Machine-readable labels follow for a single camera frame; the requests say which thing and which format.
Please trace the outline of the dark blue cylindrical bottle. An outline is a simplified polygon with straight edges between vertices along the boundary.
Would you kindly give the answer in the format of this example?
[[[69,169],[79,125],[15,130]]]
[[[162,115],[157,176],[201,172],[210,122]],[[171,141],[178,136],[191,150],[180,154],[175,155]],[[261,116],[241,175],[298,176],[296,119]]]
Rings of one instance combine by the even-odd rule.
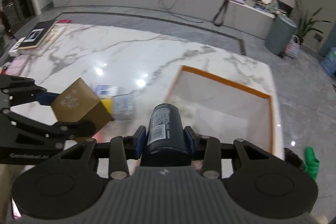
[[[162,103],[154,108],[142,164],[144,166],[191,164],[191,151],[186,143],[181,116],[174,105]]]

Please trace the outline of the white blue-print cream tube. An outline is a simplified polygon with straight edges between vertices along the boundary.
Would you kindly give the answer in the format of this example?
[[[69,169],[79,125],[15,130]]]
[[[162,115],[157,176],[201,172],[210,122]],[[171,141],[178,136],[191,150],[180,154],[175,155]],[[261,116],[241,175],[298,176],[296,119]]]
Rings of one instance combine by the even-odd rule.
[[[133,119],[134,100],[132,94],[114,96],[112,103],[112,118],[114,121]]]

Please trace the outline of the gold cardboard box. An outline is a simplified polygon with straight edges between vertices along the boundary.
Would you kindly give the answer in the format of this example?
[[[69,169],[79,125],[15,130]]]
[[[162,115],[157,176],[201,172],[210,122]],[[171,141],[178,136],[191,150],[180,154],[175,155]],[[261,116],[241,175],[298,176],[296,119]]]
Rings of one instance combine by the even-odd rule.
[[[81,79],[77,79],[51,103],[59,122],[79,123],[77,137],[90,138],[112,120],[101,99]]]

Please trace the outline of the yellow tape measure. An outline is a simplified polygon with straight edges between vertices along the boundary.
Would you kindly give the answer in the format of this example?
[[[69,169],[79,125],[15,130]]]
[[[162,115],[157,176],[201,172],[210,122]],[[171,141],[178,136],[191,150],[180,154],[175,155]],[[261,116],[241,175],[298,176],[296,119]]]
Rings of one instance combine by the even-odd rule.
[[[106,108],[107,112],[110,114],[111,120],[113,120],[113,100],[112,98],[101,99],[101,103]]]

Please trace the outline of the light blue patterned box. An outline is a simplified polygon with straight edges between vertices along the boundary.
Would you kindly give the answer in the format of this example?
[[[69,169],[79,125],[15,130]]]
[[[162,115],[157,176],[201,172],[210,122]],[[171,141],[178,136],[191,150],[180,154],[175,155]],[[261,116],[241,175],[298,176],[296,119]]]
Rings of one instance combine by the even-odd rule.
[[[110,98],[118,94],[118,87],[111,85],[89,85],[90,89],[100,98]]]

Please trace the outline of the orange rimmed white box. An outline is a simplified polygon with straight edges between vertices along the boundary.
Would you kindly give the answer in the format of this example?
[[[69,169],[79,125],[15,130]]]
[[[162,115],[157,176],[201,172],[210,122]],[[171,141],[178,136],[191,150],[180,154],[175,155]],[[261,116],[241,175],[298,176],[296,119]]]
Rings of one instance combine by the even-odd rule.
[[[165,96],[185,126],[224,143],[245,139],[276,153],[272,97],[248,86],[182,65]]]

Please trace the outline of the black framed book stack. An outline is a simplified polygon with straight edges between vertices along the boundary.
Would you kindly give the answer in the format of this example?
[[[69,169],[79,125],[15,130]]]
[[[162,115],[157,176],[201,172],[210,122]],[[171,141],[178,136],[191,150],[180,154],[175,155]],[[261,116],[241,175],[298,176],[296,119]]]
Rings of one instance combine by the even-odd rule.
[[[55,19],[39,22],[21,42],[18,50],[31,50],[37,48],[55,23]]]

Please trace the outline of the green rubber slipper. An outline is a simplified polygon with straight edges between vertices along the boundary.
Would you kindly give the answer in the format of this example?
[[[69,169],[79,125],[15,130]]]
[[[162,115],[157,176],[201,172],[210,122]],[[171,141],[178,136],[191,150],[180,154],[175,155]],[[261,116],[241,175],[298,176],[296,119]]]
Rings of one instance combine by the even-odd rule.
[[[314,149],[306,147],[304,150],[305,171],[313,179],[316,180],[319,173],[320,162],[316,158]]]

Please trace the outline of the pastel woven basket bag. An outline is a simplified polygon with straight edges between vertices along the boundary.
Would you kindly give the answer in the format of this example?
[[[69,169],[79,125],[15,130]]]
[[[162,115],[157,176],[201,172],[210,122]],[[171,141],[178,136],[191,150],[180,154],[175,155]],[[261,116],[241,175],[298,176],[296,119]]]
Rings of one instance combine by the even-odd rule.
[[[295,59],[298,57],[300,51],[300,39],[297,35],[291,37],[289,43],[285,48],[285,55]]]

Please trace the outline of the grey round trash bin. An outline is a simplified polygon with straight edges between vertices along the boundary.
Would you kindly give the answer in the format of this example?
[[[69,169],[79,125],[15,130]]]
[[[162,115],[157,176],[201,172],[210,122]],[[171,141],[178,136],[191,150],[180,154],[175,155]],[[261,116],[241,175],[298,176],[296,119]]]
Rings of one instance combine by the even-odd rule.
[[[265,40],[265,47],[274,55],[281,56],[291,37],[297,31],[297,24],[283,14],[278,14],[273,21],[270,32]]]

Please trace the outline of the blue water jug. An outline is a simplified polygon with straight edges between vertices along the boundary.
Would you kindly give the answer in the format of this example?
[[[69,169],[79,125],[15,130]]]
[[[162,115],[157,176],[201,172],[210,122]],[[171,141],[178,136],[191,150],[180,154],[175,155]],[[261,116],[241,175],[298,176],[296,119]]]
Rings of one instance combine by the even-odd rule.
[[[326,57],[321,61],[321,67],[328,76],[333,76],[336,71],[336,47],[329,50]]]

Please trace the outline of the potted green floor plant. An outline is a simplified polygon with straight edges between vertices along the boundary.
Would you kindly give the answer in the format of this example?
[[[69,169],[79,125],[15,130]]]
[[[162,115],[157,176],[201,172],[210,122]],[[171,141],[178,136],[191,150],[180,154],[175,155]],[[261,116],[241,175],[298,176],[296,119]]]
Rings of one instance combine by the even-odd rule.
[[[312,31],[319,34],[324,34],[324,32],[315,27],[318,23],[332,23],[330,20],[320,20],[316,19],[316,16],[322,11],[322,7],[317,9],[315,12],[310,13],[308,9],[303,9],[303,4],[301,0],[294,0],[294,7],[297,10],[298,16],[298,29],[297,37],[299,39],[299,45],[301,46],[307,36]]]

